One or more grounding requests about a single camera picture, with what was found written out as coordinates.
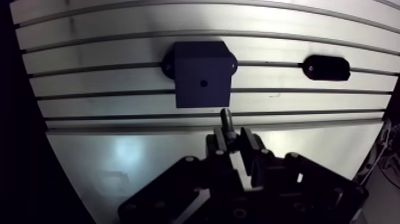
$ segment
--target black bracket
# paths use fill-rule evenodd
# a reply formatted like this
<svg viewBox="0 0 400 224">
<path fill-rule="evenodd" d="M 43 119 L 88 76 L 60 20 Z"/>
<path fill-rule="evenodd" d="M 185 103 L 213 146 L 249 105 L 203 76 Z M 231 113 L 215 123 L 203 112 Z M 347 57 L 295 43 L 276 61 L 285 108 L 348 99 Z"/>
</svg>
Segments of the black bracket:
<svg viewBox="0 0 400 224">
<path fill-rule="evenodd" d="M 312 80 L 346 81 L 350 77 L 350 64 L 340 57 L 311 55 L 301 67 Z"/>
<path fill-rule="evenodd" d="M 224 42 L 176 42 L 161 68 L 175 81 L 177 108 L 229 106 L 238 61 Z"/>
</svg>

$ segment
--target white surface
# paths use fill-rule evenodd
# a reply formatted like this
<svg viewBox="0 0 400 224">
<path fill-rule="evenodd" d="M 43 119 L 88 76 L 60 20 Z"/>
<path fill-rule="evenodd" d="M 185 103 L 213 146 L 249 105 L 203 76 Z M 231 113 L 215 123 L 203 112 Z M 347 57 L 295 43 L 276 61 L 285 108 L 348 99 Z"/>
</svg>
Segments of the white surface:
<svg viewBox="0 0 400 224">
<path fill-rule="evenodd" d="M 46 15 L 61 13 L 69 10 L 87 8 L 97 5 L 118 2 L 134 2 L 135 0 L 19 0 L 11 3 L 11 12 L 14 23 L 21 23 Z M 252 2 L 282 2 L 288 6 L 305 6 L 323 10 L 330 10 L 364 18 L 400 29 L 400 12 L 396 9 L 372 0 L 273 0 Z"/>
<path fill-rule="evenodd" d="M 400 57 L 344 46 L 269 38 L 169 37 L 88 43 L 23 55 L 28 73 L 128 63 L 160 62 L 177 41 L 223 40 L 239 61 L 301 63 L 311 54 L 346 58 L 351 67 L 399 72 Z"/>
<path fill-rule="evenodd" d="M 348 81 L 313 81 L 301 69 L 239 67 L 233 88 L 352 89 L 393 91 L 398 77 L 353 72 Z M 92 71 L 30 79 L 37 97 L 93 92 L 174 89 L 160 68 Z"/>
<path fill-rule="evenodd" d="M 171 30 L 287 33 L 400 51 L 398 33 L 325 15 L 243 5 L 157 5 L 106 10 L 23 27 L 17 29 L 17 37 L 20 48 L 27 49 L 76 39 Z"/>
<path fill-rule="evenodd" d="M 325 122 L 336 120 L 379 119 L 383 112 L 368 113 L 337 113 L 337 114 L 304 114 L 304 115 L 267 115 L 267 116 L 243 116 L 233 117 L 236 125 L 257 125 L 275 123 L 299 123 L 299 122 Z M 82 127 L 167 127 L 167 126 L 219 126 L 221 118 L 177 118 L 177 119 L 121 119 L 121 120 L 75 120 L 75 121 L 47 121 L 48 128 L 82 128 Z"/>
<path fill-rule="evenodd" d="M 231 94 L 232 112 L 384 109 L 390 95 Z M 175 95 L 139 95 L 38 101 L 44 117 L 219 113 L 221 108 L 176 108 Z"/>
<path fill-rule="evenodd" d="M 382 124 L 256 133 L 278 157 L 300 153 L 353 178 Z M 175 135 L 52 135 L 48 139 L 97 224 L 117 220 L 117 207 L 179 158 L 205 156 L 206 132 Z"/>
</svg>

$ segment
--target cable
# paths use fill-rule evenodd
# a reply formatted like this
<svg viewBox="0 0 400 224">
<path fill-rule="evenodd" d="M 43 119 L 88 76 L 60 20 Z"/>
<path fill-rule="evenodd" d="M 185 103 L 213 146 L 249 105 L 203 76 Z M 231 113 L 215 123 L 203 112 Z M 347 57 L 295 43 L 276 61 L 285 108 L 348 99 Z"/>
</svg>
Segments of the cable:
<svg viewBox="0 0 400 224">
<path fill-rule="evenodd" d="M 392 122 L 390 120 L 386 121 L 385 126 L 382 128 L 382 134 L 379 135 L 379 139 L 377 139 L 377 142 L 375 144 L 378 144 L 380 140 L 384 140 L 383 143 L 383 148 L 381 150 L 381 152 L 379 153 L 378 157 L 376 158 L 374 164 L 372 165 L 371 169 L 368 171 L 368 173 L 366 174 L 366 176 L 364 177 L 364 179 L 361 181 L 360 185 L 364 185 L 364 183 L 367 181 L 368 177 L 371 175 L 372 170 L 376 167 L 376 165 L 378 164 L 378 161 L 380 160 L 380 158 L 382 157 L 383 153 L 385 152 L 385 150 L 388 148 L 389 146 L 389 137 L 390 137 L 390 130 L 392 129 Z"/>
<path fill-rule="evenodd" d="M 381 168 L 379 165 L 378 165 L 378 168 L 379 168 L 380 172 L 383 174 L 383 176 L 387 179 L 387 181 L 389 181 L 394 187 L 396 187 L 397 189 L 400 190 L 400 186 L 397 185 L 396 183 L 394 183 L 394 182 L 384 173 L 384 171 L 382 170 L 382 168 Z"/>
</svg>

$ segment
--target screw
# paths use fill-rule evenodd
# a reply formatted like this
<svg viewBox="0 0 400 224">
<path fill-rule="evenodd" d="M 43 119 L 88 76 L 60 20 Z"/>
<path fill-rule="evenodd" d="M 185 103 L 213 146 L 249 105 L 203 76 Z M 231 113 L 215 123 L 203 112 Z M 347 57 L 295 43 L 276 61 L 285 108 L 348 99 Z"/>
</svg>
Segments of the screw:
<svg viewBox="0 0 400 224">
<path fill-rule="evenodd" d="M 195 161 L 195 159 L 194 159 L 193 157 L 191 157 L 191 156 L 187 156 L 187 157 L 185 158 L 185 160 L 186 160 L 187 162 L 193 162 L 193 161 Z"/>
<path fill-rule="evenodd" d="M 223 154 L 224 154 L 224 151 L 222 151 L 222 150 L 217 150 L 217 151 L 215 151 L 215 153 L 216 153 L 217 155 L 223 155 Z"/>
<path fill-rule="evenodd" d="M 264 153 L 264 154 L 268 154 L 270 152 L 270 150 L 263 149 L 263 150 L 261 150 L 261 152 Z"/>
</svg>

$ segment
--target dark background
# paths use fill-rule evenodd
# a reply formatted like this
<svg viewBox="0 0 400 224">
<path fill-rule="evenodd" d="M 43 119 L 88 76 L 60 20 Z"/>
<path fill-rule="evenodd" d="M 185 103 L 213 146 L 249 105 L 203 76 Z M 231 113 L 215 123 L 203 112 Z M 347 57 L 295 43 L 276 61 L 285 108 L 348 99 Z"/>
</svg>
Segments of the dark background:
<svg viewBox="0 0 400 224">
<path fill-rule="evenodd" d="M 5 166 L 1 185 L 7 197 L 3 206 L 11 209 L 10 218 L 2 223 L 94 224 L 47 141 L 46 124 L 18 47 L 10 2 L 0 3 L 0 147 L 5 154 L 0 162 Z"/>
</svg>

